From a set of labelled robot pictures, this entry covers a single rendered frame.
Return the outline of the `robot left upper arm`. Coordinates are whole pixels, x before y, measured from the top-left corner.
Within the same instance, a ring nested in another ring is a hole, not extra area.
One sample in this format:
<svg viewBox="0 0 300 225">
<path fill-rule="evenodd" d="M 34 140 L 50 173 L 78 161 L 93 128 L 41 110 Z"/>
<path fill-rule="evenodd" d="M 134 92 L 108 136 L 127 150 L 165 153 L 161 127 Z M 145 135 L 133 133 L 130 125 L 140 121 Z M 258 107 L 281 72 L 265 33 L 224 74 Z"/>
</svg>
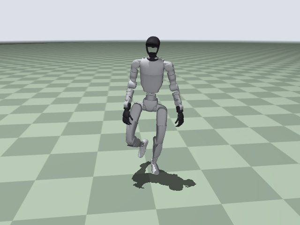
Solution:
<svg viewBox="0 0 300 225">
<path fill-rule="evenodd" d="M 168 79 L 170 81 L 169 88 L 171 91 L 176 91 L 177 85 L 176 85 L 176 76 L 174 71 L 174 65 L 169 61 L 164 61 L 164 69 L 167 71 Z"/>
</svg>

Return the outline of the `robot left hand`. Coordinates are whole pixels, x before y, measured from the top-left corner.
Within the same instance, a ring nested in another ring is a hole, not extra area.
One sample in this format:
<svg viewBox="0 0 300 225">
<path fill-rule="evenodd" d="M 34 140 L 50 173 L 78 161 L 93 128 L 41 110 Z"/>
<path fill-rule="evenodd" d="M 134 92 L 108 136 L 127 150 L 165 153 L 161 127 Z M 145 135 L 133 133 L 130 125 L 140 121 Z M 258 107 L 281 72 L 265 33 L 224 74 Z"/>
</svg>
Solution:
<svg viewBox="0 0 300 225">
<path fill-rule="evenodd" d="M 183 110 L 180 110 L 180 107 L 179 106 L 177 106 L 176 107 L 176 110 L 177 110 L 177 112 L 178 112 L 178 118 L 177 118 L 177 120 L 176 120 L 176 122 L 175 122 L 175 124 L 178 122 L 178 125 L 176 126 L 176 127 L 179 127 L 179 126 L 181 126 L 182 124 L 183 124 L 183 122 L 184 122 L 184 115 L 183 115 Z"/>
</svg>

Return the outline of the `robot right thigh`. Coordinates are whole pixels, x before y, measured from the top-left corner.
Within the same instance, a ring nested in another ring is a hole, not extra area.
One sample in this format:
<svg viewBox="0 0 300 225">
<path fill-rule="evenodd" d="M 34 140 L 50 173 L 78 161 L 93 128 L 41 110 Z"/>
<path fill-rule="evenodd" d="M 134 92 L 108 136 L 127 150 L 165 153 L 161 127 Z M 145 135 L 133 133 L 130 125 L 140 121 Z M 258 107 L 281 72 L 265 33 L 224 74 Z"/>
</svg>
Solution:
<svg viewBox="0 0 300 225">
<path fill-rule="evenodd" d="M 134 145 L 137 141 L 137 137 L 135 136 L 135 130 L 142 109 L 143 109 L 143 102 L 136 102 L 131 107 L 130 115 L 133 118 L 133 120 L 131 120 L 131 118 L 129 117 L 129 121 L 131 124 L 130 125 L 127 124 L 127 129 L 126 129 L 126 141 L 127 144 L 129 145 Z"/>
</svg>

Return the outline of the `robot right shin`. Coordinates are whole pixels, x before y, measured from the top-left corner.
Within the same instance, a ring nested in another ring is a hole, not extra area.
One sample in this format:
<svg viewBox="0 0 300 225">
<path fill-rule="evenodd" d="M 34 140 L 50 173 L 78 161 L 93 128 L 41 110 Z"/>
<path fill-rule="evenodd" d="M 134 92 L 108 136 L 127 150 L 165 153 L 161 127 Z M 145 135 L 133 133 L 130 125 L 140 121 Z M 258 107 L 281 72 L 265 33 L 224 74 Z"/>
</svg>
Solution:
<svg viewBox="0 0 300 225">
<path fill-rule="evenodd" d="M 127 142 L 126 142 L 127 143 Z M 130 146 L 130 147 L 143 147 L 144 146 L 144 143 L 141 142 L 141 140 L 139 138 L 137 138 L 137 141 L 134 145 L 127 145 L 127 146 Z"/>
</svg>

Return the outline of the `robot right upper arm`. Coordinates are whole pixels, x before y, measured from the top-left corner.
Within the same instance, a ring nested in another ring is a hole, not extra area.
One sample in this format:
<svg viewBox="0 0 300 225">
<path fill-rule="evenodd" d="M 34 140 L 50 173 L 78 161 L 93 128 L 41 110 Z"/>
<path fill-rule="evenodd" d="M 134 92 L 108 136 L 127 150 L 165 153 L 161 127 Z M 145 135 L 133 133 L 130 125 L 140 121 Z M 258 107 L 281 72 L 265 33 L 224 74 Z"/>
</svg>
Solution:
<svg viewBox="0 0 300 225">
<path fill-rule="evenodd" d="M 134 60 L 131 64 L 129 88 L 135 89 L 137 86 L 137 82 L 136 82 L 136 78 L 138 74 L 137 68 L 140 67 L 141 60 L 142 59 Z"/>
</svg>

